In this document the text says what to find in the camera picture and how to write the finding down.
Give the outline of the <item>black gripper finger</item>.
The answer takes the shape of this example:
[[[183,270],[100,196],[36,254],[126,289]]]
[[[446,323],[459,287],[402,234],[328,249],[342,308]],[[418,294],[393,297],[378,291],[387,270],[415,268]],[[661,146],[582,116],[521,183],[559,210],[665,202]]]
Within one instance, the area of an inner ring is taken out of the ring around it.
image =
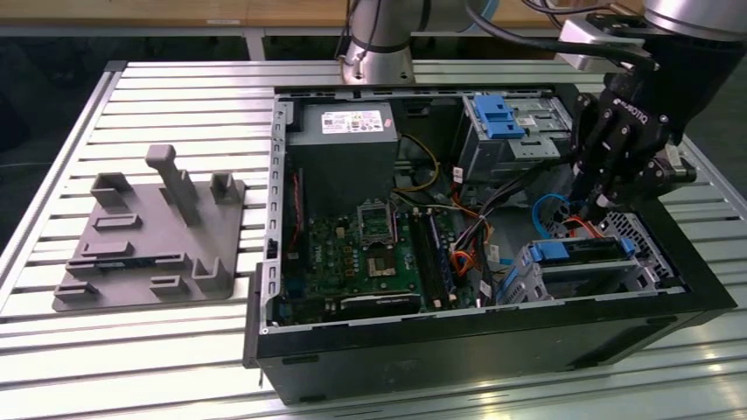
[[[638,137],[631,126],[598,126],[593,130],[590,219],[602,219],[614,208],[626,207],[637,198],[637,173],[642,160],[635,157],[633,149]]]
[[[574,183],[571,201],[587,200],[599,174],[601,131],[607,119],[601,116],[599,101],[593,94],[579,94],[574,105],[574,130],[571,149],[574,155]]]

